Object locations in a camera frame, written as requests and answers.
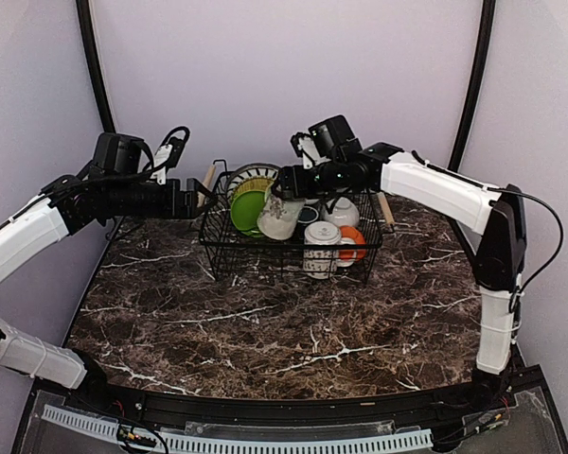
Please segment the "floral white tall cup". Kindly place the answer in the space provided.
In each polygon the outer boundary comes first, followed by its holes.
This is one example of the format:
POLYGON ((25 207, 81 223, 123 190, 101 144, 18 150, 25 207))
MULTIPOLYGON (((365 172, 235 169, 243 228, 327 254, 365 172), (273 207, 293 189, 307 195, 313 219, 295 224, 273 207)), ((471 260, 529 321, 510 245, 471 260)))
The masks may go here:
POLYGON ((257 218, 258 229, 273 240, 284 241, 293 236, 305 200, 284 201, 272 192, 269 186, 264 206, 257 218))

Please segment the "dark green mug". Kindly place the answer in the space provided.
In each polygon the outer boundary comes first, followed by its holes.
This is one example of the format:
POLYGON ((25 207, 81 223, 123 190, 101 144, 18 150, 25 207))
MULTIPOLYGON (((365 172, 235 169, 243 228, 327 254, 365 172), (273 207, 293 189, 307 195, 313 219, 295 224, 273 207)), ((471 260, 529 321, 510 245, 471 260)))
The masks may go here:
POLYGON ((307 226, 319 219, 319 212, 312 206, 305 205, 297 220, 298 225, 307 226))

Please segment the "patterned white mug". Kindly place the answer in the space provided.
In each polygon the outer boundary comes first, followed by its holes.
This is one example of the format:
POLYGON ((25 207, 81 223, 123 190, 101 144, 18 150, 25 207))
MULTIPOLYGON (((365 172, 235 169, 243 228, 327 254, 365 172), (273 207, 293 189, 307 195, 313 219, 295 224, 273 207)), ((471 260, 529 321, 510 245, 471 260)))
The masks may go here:
POLYGON ((340 229, 328 221, 316 221, 304 231, 303 271, 313 279, 329 279, 337 270, 340 229))

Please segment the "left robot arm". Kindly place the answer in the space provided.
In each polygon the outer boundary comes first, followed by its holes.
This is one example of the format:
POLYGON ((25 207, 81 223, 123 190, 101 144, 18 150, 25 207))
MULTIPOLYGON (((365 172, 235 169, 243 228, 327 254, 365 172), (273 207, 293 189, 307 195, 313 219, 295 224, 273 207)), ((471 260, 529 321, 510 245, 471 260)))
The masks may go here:
MULTIPOLYGON (((195 179, 183 189, 167 173, 183 155, 190 130, 171 130, 156 152, 135 136, 104 132, 93 158, 76 175, 63 175, 43 187, 17 213, 0 224, 0 284, 38 253, 96 221, 112 218, 194 219, 210 195, 195 179)), ((84 353, 58 347, 0 319, 0 367, 77 390, 94 412, 108 411, 114 390, 84 353)))

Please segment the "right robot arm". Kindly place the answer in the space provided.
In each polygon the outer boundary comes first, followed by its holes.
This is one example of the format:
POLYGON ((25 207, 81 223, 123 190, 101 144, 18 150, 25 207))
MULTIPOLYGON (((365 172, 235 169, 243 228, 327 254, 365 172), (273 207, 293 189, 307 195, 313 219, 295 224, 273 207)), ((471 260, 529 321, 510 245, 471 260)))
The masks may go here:
POLYGON ((384 142, 363 147, 342 115, 295 134, 291 144, 303 162, 279 170, 275 194, 283 200, 384 192, 420 203, 481 237, 469 260, 482 301, 476 367, 488 374, 465 388, 464 401, 473 410, 486 409, 501 393, 494 375, 507 366, 518 322, 512 301, 521 292, 527 246, 521 190, 480 183, 384 142))

